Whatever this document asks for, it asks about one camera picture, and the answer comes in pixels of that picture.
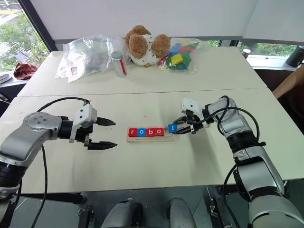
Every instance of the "gray floor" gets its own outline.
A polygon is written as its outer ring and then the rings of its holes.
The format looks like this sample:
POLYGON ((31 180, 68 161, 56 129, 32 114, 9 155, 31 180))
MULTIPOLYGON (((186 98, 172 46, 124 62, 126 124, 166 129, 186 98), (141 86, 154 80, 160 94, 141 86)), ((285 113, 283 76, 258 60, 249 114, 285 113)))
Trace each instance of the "gray floor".
MULTIPOLYGON (((304 216, 304 180, 290 181, 290 200, 304 216)), ((134 198, 143 205, 145 225, 151 227, 168 228, 166 218, 167 201, 178 195, 187 202, 198 228, 210 228, 212 223, 207 212, 205 199, 208 200, 206 187, 183 187, 146 190, 118 190, 104 192, 83 193, 87 197, 84 205, 46 201, 37 228, 77 228, 77 213, 80 208, 92 205, 95 209, 95 220, 90 227, 98 228, 107 213, 119 201, 134 198)), ((227 197, 228 203, 241 225, 247 227, 248 203, 238 193, 227 197)), ((40 206, 40 200, 21 198, 15 210, 11 228, 30 227, 40 206)))

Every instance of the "teddy bear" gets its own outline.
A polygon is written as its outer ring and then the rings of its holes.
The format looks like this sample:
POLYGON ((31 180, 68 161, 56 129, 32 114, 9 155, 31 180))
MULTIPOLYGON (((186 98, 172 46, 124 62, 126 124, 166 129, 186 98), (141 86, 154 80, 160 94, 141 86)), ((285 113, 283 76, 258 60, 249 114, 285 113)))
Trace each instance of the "teddy bear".
POLYGON ((142 25, 135 26, 125 37, 131 59, 140 66, 157 63, 169 50, 170 38, 164 34, 154 36, 142 25))

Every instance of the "white table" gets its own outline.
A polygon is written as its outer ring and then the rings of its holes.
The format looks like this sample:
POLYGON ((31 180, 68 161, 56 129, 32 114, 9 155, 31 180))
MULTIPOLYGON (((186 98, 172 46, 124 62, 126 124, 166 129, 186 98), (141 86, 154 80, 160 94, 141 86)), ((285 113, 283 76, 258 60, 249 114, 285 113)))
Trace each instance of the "white table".
POLYGON ((18 96, 133 94, 179 91, 266 88, 237 47, 211 47, 196 60, 193 75, 164 73, 155 66, 127 65, 128 76, 118 78, 114 71, 84 76, 67 83, 55 79, 63 52, 52 52, 18 96))
MULTIPOLYGON (((81 97, 91 100, 98 116, 117 123, 116 126, 95 126, 93 141, 111 141, 118 146, 88 151, 81 143, 47 141, 48 192, 223 184, 234 162, 229 145, 215 123, 194 135, 176 135, 174 142, 126 142, 129 126, 167 125, 182 116, 180 103, 184 97, 205 105, 223 95, 232 97, 238 107, 256 117, 261 130, 260 140, 267 143, 265 149, 282 178, 304 178, 304 136, 267 88, 83 95, 81 97)), ((0 142, 21 125, 25 115, 57 98, 59 96, 16 97, 0 118, 0 142)), ((63 101, 45 111, 72 118, 81 105, 80 101, 63 101)), ((24 176, 22 191, 41 193, 43 188, 40 152, 24 176)))

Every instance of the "black cable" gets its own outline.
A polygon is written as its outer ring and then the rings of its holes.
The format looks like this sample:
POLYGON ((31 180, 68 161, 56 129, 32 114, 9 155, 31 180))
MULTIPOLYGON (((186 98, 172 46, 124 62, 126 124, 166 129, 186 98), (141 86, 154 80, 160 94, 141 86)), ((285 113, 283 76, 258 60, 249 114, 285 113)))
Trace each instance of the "black cable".
MULTIPOLYGON (((42 106, 41 108, 39 108, 37 110, 37 112, 41 112, 43 109, 49 107, 50 105, 52 105, 53 103, 56 103, 58 101, 63 101, 63 100, 80 100, 80 101, 84 101, 85 104, 88 104, 90 103, 89 100, 86 100, 86 99, 83 99, 83 98, 80 98, 80 97, 74 97, 74 96, 69 96, 69 97, 63 97, 63 98, 60 98, 60 99, 57 99, 57 100, 54 100, 50 103, 47 103, 46 105, 42 106)), ((46 197, 47 197, 47 193, 48 193, 48 169, 47 169, 47 160, 46 160, 46 152, 44 150, 44 146, 42 145, 41 146, 41 149, 42 149, 42 155, 43 155, 43 164, 44 164, 44 173, 45 173, 45 182, 44 182, 44 193, 43 193, 43 199, 42 199, 42 203, 40 205, 40 208, 39 208, 39 211, 35 217, 35 220, 33 221, 33 224, 31 226, 31 228, 34 228, 36 223, 37 223, 37 220, 39 218, 39 215, 42 211, 42 208, 44 206, 44 203, 46 201, 46 197)))
POLYGON ((223 114, 221 115, 221 117, 218 119, 218 131, 219 131, 222 135, 224 135, 224 133, 223 133, 222 130, 220 129, 220 123, 222 122, 222 119, 223 119, 224 115, 225 115, 226 112, 228 111, 230 99, 229 99, 229 97, 226 96, 226 95, 222 96, 221 98, 226 98, 226 100, 227 100, 225 110, 223 111, 223 114))
POLYGON ((17 206, 19 199, 20 199, 20 195, 21 195, 21 188, 22 188, 22 179, 20 180, 19 183, 19 189, 18 189, 18 193, 17 193, 17 197, 16 197, 16 201, 15 201, 15 205, 17 206))
POLYGON ((226 186, 227 186, 227 182, 228 182, 228 179, 229 179, 229 177, 231 176, 233 170, 234 170, 236 167, 237 167, 237 165, 235 164, 235 165, 231 168, 231 170, 229 171, 229 173, 228 173, 228 175, 227 175, 227 177, 226 177, 226 179, 225 179, 225 181, 224 181, 223 190, 222 190, 222 195, 223 195, 224 205, 226 206, 228 212, 230 213, 230 215, 231 215, 231 217, 232 217, 234 223, 236 224, 236 227, 237 227, 237 228, 241 228, 241 226, 240 226, 239 223, 238 223, 237 218, 235 217, 233 211, 231 210, 230 206, 229 206, 228 203, 227 203, 227 200, 226 200, 226 192, 225 192, 226 186))
POLYGON ((193 125, 196 125, 196 124, 201 124, 202 122, 205 122, 209 119, 211 119, 215 114, 221 112, 221 111, 224 111, 225 109, 235 109, 235 110, 239 110, 239 111, 242 111, 244 113, 246 113, 247 115, 249 115, 249 117, 253 120, 253 122, 255 123, 256 125, 256 139, 259 140, 260 138, 260 128, 258 126, 258 123, 257 123, 257 120, 255 119, 255 117, 248 111, 246 111, 245 109, 242 109, 242 108, 238 108, 238 107, 228 107, 228 108, 221 108, 221 109, 218 109, 216 110, 214 113, 210 114, 210 116, 208 116, 207 118, 201 120, 201 121, 188 121, 189 124, 193 124, 193 125))
POLYGON ((57 100, 54 100, 50 103, 47 103, 46 105, 42 106, 41 108, 38 109, 37 112, 41 112, 43 109, 49 107, 50 105, 52 105, 53 103, 56 103, 58 101, 63 101, 63 100, 81 100, 81 101, 84 101, 85 103, 90 103, 89 100, 86 100, 86 99, 83 99, 83 98, 80 98, 80 97, 75 97, 75 96, 68 96, 68 97, 63 97, 63 98, 60 98, 60 99, 57 99, 57 100))
POLYGON ((42 149, 42 155, 43 155, 43 164, 44 164, 44 177, 45 177, 45 182, 44 182, 44 193, 43 193, 43 199, 42 199, 42 202, 41 202, 41 205, 40 205, 40 208, 39 208, 39 211, 38 211, 38 213, 37 213, 37 215, 36 215, 36 217, 35 217, 35 220, 33 221, 33 224, 32 224, 32 226, 31 226, 31 228, 34 228, 35 227, 35 225, 36 225, 36 222, 37 222, 37 220, 38 220, 38 218, 39 218, 39 215, 40 215, 40 213, 41 213, 41 211, 42 211, 42 208, 43 208, 43 205, 44 205, 44 203, 45 203, 45 201, 46 201, 46 197, 47 197, 47 192, 48 192, 48 169, 47 169, 47 160, 46 160, 46 152, 45 152, 45 150, 44 150, 44 146, 42 145, 41 146, 41 149, 42 149))

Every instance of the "clear plastic bag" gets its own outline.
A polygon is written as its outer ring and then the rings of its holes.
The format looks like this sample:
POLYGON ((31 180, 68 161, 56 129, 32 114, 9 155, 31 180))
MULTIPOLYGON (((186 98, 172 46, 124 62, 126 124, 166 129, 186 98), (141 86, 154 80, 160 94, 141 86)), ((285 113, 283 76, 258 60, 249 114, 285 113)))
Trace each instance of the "clear plastic bag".
POLYGON ((209 48, 204 41, 194 38, 171 38, 169 52, 157 63, 164 71, 185 71, 193 73, 198 68, 197 59, 209 48))
POLYGON ((131 61, 124 39, 110 38, 102 34, 76 39, 64 44, 63 50, 55 78, 68 77, 69 83, 84 75, 111 69, 111 54, 115 51, 122 52, 126 63, 131 61))

